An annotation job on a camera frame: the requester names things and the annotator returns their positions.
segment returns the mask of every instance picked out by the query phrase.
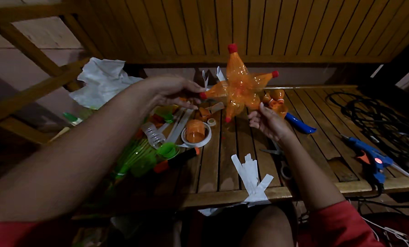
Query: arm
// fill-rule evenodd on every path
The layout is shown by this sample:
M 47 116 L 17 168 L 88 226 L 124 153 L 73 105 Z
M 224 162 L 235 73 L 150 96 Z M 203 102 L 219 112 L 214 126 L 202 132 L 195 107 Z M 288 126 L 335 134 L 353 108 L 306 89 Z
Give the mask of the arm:
M 274 111 L 261 103 L 249 115 L 250 126 L 279 142 L 291 173 L 310 211 L 312 236 L 319 246 L 382 247 L 371 228 L 316 165 L 293 132 Z
M 314 211 L 344 201 L 343 195 L 302 147 L 295 134 L 274 111 L 260 105 L 249 115 L 250 126 L 279 142 L 308 210 Z
M 183 89 L 194 93 L 205 90 L 177 76 L 142 80 L 23 161 L 0 179 L 0 221 L 42 221 L 75 209 L 156 105 L 196 109 L 175 97 Z

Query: tape roll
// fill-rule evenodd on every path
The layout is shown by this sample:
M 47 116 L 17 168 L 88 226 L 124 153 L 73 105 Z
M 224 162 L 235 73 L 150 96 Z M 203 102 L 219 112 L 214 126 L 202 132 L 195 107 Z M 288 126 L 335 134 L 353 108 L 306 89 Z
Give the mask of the tape roll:
M 209 126 L 215 126 L 215 125 L 217 125 L 217 122 L 215 121 L 215 119 L 210 118 L 210 119 L 207 121 L 207 124 L 208 124 Z
M 195 148 L 195 147 L 197 147 L 197 148 L 201 148 L 202 146 L 204 146 L 204 145 L 206 145 L 210 140 L 211 140 L 211 137 L 212 137 L 212 131 L 211 131 L 211 127 L 207 124 L 207 123 L 205 123 L 205 122 L 203 122 L 203 124 L 204 124 L 204 126 L 206 126 L 206 129 L 207 129 L 207 136 L 206 136 L 206 138 L 204 138 L 204 140 L 203 141 L 201 141 L 201 142 L 198 142 L 198 143 L 190 143 L 190 142 L 188 142 L 187 140 L 186 140 L 186 128 L 184 128 L 183 130 L 182 130 L 182 133 L 180 134 L 180 136 L 182 137 L 182 141 L 184 142 L 184 144 L 181 144 L 181 145 L 178 145 L 179 147 L 185 147 L 185 148 Z

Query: hand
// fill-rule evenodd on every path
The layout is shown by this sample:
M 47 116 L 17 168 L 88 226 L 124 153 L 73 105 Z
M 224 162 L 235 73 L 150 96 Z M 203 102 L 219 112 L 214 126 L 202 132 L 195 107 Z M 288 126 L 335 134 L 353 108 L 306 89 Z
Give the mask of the hand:
M 259 104 L 259 111 L 251 112 L 248 115 L 249 125 L 259 129 L 268 138 L 275 141 L 291 135 L 291 130 L 285 124 L 284 120 L 273 110 Z
M 206 91 L 204 87 L 200 87 L 197 83 L 177 75 L 154 76 L 140 82 L 143 87 L 146 87 L 144 90 L 155 93 L 154 96 L 158 105 L 175 104 L 197 110 L 198 107 L 191 104 L 191 101 L 200 104 L 198 93 Z M 180 96 L 184 96 L 188 101 L 182 101 Z

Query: tissue paper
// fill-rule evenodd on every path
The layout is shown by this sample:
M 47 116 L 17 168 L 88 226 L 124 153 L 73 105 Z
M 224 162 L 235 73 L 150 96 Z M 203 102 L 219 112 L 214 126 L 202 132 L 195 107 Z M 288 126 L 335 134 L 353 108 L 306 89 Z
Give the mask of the tissue paper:
M 241 177 L 241 180 L 244 183 L 244 187 L 247 190 L 249 196 L 241 203 L 233 204 L 226 207 L 234 207 L 237 205 L 247 204 L 247 207 L 255 205 L 270 204 L 264 191 L 272 182 L 273 176 L 266 174 L 264 179 L 259 183 L 258 177 L 258 166 L 256 160 L 252 160 L 251 155 L 247 154 L 244 159 L 245 163 L 241 164 L 237 155 L 234 154 L 231 156 L 232 162 L 234 163 L 235 168 L 237 169 L 238 174 Z M 225 207 L 219 208 L 207 208 L 199 210 L 204 216 L 214 216 L 220 213 Z
M 69 96 L 84 107 L 99 109 L 126 87 L 143 80 L 128 76 L 122 69 L 124 64 L 125 61 L 121 60 L 91 58 L 77 77 L 86 86 L 69 93 Z

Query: blue glue gun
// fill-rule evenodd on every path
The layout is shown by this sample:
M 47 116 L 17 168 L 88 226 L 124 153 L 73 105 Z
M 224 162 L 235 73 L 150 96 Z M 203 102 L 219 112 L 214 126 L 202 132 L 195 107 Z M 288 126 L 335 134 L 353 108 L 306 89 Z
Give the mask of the blue glue gun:
M 295 126 L 298 131 L 304 133 L 304 134 L 312 134 L 316 132 L 316 128 L 310 127 L 306 125 L 303 121 L 297 119 L 295 116 L 291 115 L 290 113 L 287 113 L 285 115 L 285 119 L 289 121 L 293 126 Z
M 362 156 L 357 158 L 361 159 L 368 165 L 372 165 L 371 171 L 372 175 L 374 176 L 377 182 L 383 184 L 386 180 L 385 175 L 383 174 L 383 168 L 388 167 L 394 163 L 394 161 L 389 158 L 388 156 L 382 155 L 380 150 L 369 146 L 368 144 L 362 142 L 359 139 L 354 137 L 347 137 L 342 135 L 342 137 L 346 140 L 347 143 L 350 143 L 355 149 L 360 150 L 363 152 Z

